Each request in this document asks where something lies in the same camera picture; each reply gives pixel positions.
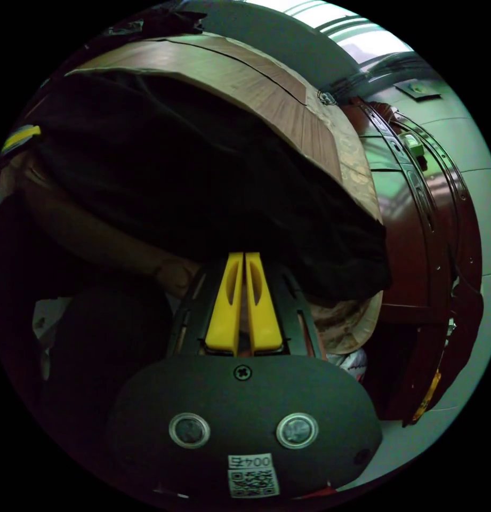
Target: qr code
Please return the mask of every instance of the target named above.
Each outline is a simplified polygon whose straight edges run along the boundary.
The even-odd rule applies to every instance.
[[[228,470],[228,479],[232,498],[266,498],[279,494],[279,484],[271,456],[265,455],[229,458],[231,469]]]

